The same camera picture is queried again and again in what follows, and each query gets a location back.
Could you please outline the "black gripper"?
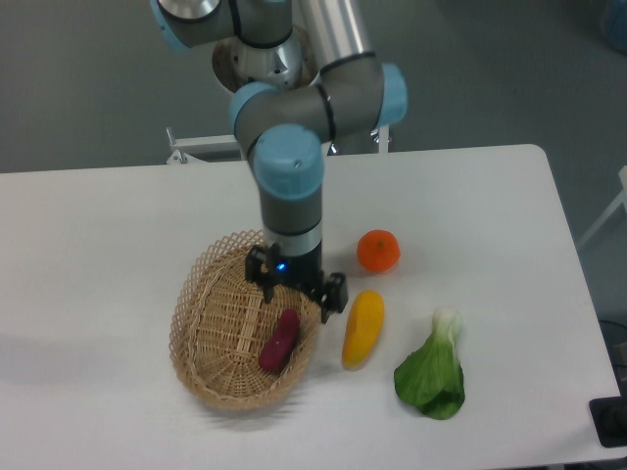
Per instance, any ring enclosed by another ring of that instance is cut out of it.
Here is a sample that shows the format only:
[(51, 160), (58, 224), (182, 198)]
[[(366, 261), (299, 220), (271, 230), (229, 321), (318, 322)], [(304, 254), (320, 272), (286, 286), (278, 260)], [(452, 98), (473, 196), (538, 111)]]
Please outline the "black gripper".
[(321, 268), (321, 241), (306, 253), (288, 255), (275, 240), (266, 247), (254, 245), (245, 258), (245, 280), (256, 284), (270, 303), (274, 287), (282, 285), (301, 293), (320, 308), (320, 322), (326, 323), (334, 313), (342, 313), (348, 302), (346, 275), (325, 274)]

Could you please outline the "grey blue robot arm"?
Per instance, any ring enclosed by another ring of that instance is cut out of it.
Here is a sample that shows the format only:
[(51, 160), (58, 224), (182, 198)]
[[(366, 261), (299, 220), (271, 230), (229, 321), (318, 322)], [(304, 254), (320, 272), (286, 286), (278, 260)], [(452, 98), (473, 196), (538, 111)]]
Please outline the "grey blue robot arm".
[(304, 55), (289, 1), (155, 1), (151, 10), (175, 49), (228, 39), (240, 85), (231, 132), (259, 189), (264, 244), (246, 257), (245, 278), (267, 300), (276, 286), (303, 293), (323, 316), (348, 300), (342, 273), (322, 270), (322, 147), (401, 121), (408, 88), (380, 62), (355, 1), (304, 1), (313, 84), (299, 86)]

